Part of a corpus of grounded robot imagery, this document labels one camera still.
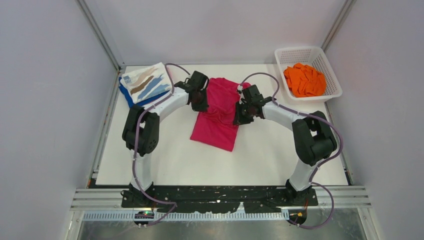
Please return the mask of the magenta t shirt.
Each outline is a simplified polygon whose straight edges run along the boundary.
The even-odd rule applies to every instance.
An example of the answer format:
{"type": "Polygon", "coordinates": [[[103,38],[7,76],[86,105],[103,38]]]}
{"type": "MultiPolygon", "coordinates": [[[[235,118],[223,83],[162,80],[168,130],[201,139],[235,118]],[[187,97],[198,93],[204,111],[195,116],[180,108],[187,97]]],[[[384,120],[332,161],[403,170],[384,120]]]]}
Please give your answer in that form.
{"type": "Polygon", "coordinates": [[[240,84],[223,77],[211,78],[207,87],[206,112],[197,115],[190,139],[232,152],[238,134],[233,124],[236,103],[240,101],[240,84]]]}

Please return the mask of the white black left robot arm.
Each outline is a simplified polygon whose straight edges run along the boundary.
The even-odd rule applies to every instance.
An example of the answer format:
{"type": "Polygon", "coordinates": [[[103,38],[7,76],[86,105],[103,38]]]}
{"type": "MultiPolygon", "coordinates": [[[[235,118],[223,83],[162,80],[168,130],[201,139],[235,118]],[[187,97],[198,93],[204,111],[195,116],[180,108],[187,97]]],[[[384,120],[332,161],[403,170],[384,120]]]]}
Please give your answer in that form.
{"type": "Polygon", "coordinates": [[[169,94],[150,103],[147,107],[134,105],[130,108],[122,132],[126,147],[132,151],[130,191],[141,207],[152,202],[165,205],[166,201],[155,200],[148,190],[153,185],[151,174],[152,153],[159,143],[160,123],[174,111],[190,105],[195,112],[208,110],[207,87],[210,79],[194,71],[186,80],[172,86],[169,94]]]}

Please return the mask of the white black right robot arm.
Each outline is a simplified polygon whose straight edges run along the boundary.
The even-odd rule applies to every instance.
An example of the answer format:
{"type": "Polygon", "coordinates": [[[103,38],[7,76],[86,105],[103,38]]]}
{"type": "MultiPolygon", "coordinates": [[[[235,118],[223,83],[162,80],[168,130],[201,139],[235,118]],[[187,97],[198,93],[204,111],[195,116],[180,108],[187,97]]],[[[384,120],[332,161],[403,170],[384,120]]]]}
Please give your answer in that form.
{"type": "Polygon", "coordinates": [[[311,192],[313,173],[336,151],[338,144],[329,122],[321,111],[299,113],[279,105],[275,98],[263,97],[256,85],[238,86],[233,124],[250,124],[255,118],[273,121],[292,131],[298,157],[295,169],[285,183],[283,196],[291,205],[304,202],[311,192]]]}

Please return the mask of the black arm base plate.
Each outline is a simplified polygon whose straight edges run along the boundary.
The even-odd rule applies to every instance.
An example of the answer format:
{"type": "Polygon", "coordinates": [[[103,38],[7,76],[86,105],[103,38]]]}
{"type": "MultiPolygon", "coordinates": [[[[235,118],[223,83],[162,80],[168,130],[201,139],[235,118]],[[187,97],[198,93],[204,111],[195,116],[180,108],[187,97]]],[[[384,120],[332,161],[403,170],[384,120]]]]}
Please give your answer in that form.
{"type": "Polygon", "coordinates": [[[159,213],[276,213],[280,207],[315,207],[316,192],[309,187],[294,193],[284,186],[151,185],[145,193],[129,185],[121,191],[123,208],[147,208],[159,213]]]}

